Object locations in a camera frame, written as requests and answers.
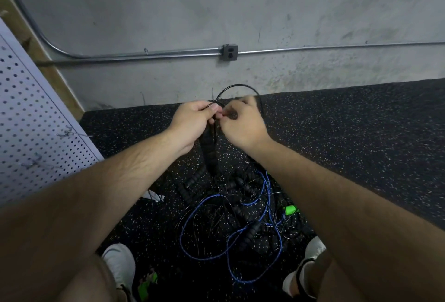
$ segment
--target person's right hand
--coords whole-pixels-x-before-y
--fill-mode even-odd
[[[228,117],[233,113],[238,115],[237,119]],[[247,153],[258,144],[270,140],[254,96],[232,100],[222,113],[216,113],[216,118],[229,142]]]

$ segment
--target speckled floor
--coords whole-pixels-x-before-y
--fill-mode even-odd
[[[262,96],[272,137],[317,163],[445,229],[445,79]],[[164,130],[177,104],[87,112],[81,125],[104,157]],[[221,138],[222,170],[242,166],[246,156]],[[314,235],[309,226],[256,284],[233,284],[225,258],[190,260],[178,245],[175,225],[186,208],[174,191],[202,162],[196,146],[152,187],[162,204],[141,199],[104,241],[133,252],[136,279],[154,266],[168,278],[165,296],[214,301],[278,297]],[[258,272],[267,259],[258,257]]]

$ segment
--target person's left arm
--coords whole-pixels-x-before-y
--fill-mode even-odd
[[[182,104],[167,130],[0,211],[0,294],[54,297],[222,109]]]

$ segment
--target white pegboard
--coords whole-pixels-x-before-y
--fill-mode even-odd
[[[0,205],[103,159],[74,132],[85,135],[0,20]]]

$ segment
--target gray wall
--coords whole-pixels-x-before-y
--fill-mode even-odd
[[[444,0],[24,0],[44,33],[83,54],[445,39]],[[445,77],[445,48],[293,52],[63,68],[86,110]],[[226,97],[241,95],[235,89]]]

